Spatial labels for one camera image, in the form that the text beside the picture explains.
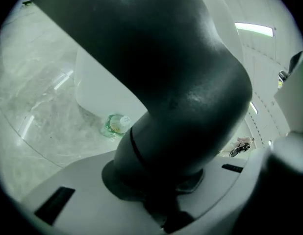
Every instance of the gray marble surface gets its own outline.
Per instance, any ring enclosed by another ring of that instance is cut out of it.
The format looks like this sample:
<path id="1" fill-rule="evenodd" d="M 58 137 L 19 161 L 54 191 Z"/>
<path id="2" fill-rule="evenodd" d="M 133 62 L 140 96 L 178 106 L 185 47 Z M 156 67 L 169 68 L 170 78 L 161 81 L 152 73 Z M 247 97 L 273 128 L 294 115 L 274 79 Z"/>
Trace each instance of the gray marble surface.
<path id="1" fill-rule="evenodd" d="M 68 164 L 116 149 L 74 95 L 78 45 L 35 5 L 0 30 L 0 179 L 20 200 Z"/>

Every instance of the black slot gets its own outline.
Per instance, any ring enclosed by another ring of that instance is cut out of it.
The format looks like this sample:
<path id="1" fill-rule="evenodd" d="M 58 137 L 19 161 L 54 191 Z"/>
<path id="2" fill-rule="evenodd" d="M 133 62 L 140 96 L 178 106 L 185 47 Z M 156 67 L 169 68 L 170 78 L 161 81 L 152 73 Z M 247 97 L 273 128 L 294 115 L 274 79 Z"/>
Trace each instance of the black slot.
<path id="1" fill-rule="evenodd" d="M 222 168 L 227 169 L 227 170 L 232 170 L 232 171 L 235 171 L 235 172 L 238 172 L 238 173 L 241 173 L 242 170 L 243 170 L 243 167 L 238 167 L 238 166 L 234 166 L 234 165 L 231 165 L 231 164 L 224 164 L 222 166 Z"/>
<path id="2" fill-rule="evenodd" d="M 67 187 L 60 187 L 36 212 L 35 215 L 52 225 L 64 206 L 67 204 L 74 189 Z"/>

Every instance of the marble floor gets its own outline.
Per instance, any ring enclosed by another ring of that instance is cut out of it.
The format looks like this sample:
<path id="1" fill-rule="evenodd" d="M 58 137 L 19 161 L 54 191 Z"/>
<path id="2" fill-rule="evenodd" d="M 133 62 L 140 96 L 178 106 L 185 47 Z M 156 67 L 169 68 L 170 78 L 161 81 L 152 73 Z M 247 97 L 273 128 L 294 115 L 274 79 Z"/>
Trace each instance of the marble floor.
<path id="1" fill-rule="evenodd" d="M 35 5 L 16 7 L 2 25 L 0 179 L 16 200 L 68 164 L 118 146 L 100 134 L 105 119 L 76 102 L 77 48 Z M 250 135 L 243 123 L 234 139 Z"/>

